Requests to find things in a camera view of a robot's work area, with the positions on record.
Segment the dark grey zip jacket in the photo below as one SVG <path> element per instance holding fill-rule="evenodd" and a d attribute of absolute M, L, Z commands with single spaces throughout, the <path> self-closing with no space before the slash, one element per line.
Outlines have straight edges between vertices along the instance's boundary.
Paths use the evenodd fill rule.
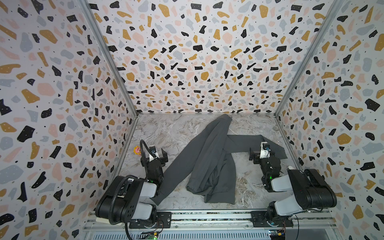
<path fill-rule="evenodd" d="M 283 147 L 262 135 L 229 135 L 232 118 L 223 114 L 210 122 L 173 160 L 164 173 L 158 194 L 152 201 L 159 205 L 177 185 L 189 177 L 187 191 L 204 197 L 205 203 L 235 204 L 236 165 L 233 153 L 255 150 L 268 142 L 279 159 L 286 159 Z"/>

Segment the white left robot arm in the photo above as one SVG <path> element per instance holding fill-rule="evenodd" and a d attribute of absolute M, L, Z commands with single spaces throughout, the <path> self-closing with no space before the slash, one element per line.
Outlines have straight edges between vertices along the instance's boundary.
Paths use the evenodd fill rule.
<path fill-rule="evenodd" d="M 159 223 L 156 206 L 141 200 L 159 194 L 164 181 L 163 167 L 167 162 L 168 154 L 164 150 L 159 155 L 156 148 L 151 147 L 149 157 L 143 153 L 141 163 L 146 170 L 146 178 L 132 175 L 115 177 L 96 206 L 96 217 L 111 225 L 132 223 L 134 228 L 156 226 Z"/>

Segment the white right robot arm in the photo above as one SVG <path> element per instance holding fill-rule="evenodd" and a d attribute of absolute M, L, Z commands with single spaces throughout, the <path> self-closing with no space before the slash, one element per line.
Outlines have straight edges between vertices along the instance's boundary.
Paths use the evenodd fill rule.
<path fill-rule="evenodd" d="M 263 173 L 262 183 L 269 193 L 293 192 L 291 196 L 269 204 L 267 221 L 276 223 L 277 220 L 298 213 L 310 210 L 320 212 L 337 205 L 335 192 L 317 170 L 302 171 L 289 166 L 287 173 L 281 175 L 281 160 L 271 154 L 269 147 L 258 152 L 250 150 L 249 159 L 260 165 Z"/>

